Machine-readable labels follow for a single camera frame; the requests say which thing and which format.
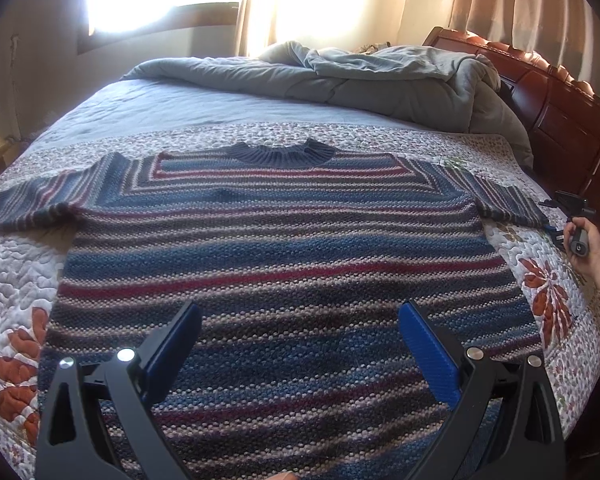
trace knit sweater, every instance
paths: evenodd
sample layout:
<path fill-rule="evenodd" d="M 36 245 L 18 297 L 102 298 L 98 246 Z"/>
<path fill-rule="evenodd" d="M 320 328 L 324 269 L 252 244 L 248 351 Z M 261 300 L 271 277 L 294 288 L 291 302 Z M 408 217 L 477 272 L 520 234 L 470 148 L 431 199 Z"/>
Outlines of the knit sweater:
<path fill-rule="evenodd" d="M 405 300 L 496 358 L 540 348 L 479 216 L 546 222 L 515 188 L 312 140 L 111 153 L 0 194 L 1 230 L 77 219 L 40 360 L 42 403 L 62 356 L 105 360 L 183 301 L 200 307 L 202 335 L 154 407 L 197 479 L 403 478 L 446 415 L 398 332 Z"/>

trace window sill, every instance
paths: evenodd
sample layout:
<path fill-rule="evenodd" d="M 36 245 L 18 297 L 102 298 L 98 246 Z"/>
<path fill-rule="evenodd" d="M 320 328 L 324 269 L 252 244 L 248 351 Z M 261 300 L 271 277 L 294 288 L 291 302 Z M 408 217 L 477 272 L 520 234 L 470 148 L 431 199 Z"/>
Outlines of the window sill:
<path fill-rule="evenodd" d="M 160 20 L 135 30 L 126 32 L 96 31 L 94 34 L 89 35 L 89 24 L 85 14 L 78 32 L 78 54 L 84 54 L 101 46 L 128 40 L 136 36 L 153 34 L 154 32 L 209 25 L 235 25 L 237 19 L 238 2 L 193 4 L 174 7 Z"/>

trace wooden headboard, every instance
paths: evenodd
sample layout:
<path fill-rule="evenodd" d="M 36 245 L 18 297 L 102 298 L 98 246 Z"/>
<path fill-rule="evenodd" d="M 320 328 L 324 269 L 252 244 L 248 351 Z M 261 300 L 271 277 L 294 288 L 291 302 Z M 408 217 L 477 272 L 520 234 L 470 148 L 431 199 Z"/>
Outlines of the wooden headboard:
<path fill-rule="evenodd" d="M 424 45 L 491 60 L 502 79 L 500 96 L 529 134 L 536 181 L 549 194 L 560 189 L 587 198 L 600 229 L 600 98 L 590 85 L 535 52 L 467 32 L 435 27 Z"/>

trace metal screw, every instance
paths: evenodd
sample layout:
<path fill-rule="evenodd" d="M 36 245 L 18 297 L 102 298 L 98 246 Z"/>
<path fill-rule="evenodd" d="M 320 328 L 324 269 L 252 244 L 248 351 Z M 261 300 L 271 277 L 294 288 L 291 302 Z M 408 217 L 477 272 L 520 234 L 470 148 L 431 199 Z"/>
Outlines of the metal screw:
<path fill-rule="evenodd" d="M 60 359 L 60 367 L 61 368 L 71 368 L 75 364 L 75 360 L 73 357 L 63 357 Z"/>
<path fill-rule="evenodd" d="M 123 348 L 118 351 L 117 357 L 120 361 L 127 363 L 136 357 L 136 352 L 132 348 Z"/>
<path fill-rule="evenodd" d="M 466 350 L 466 356 L 469 359 L 473 359 L 474 361 L 479 361 L 484 357 L 484 352 L 480 350 L 477 346 L 472 346 Z"/>
<path fill-rule="evenodd" d="M 537 355 L 530 355 L 526 358 L 526 362 L 532 365 L 534 368 L 539 368 L 542 366 L 542 359 Z"/>

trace floral quilt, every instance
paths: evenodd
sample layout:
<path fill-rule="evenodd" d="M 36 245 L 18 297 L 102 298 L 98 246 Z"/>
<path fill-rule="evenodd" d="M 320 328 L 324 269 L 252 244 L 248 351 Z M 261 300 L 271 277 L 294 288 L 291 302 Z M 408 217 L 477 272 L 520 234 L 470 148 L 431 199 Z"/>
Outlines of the floral quilt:
<path fill-rule="evenodd" d="M 0 190 L 37 176 L 86 168 L 108 152 L 140 157 L 204 150 L 244 140 L 289 145 L 312 137 L 341 149 L 394 152 L 460 167 L 541 201 L 545 193 L 518 167 L 500 136 L 440 134 L 348 124 L 258 123 L 196 126 L 25 152 L 1 177 Z M 546 210 L 552 225 L 565 218 Z M 542 231 L 484 221 L 488 240 L 508 263 L 529 302 L 544 346 L 565 435 L 600 374 L 600 294 L 574 272 Z M 34 474 L 39 413 L 36 374 L 48 314 L 72 240 L 65 227 L 0 235 L 0 450 L 24 479 Z"/>

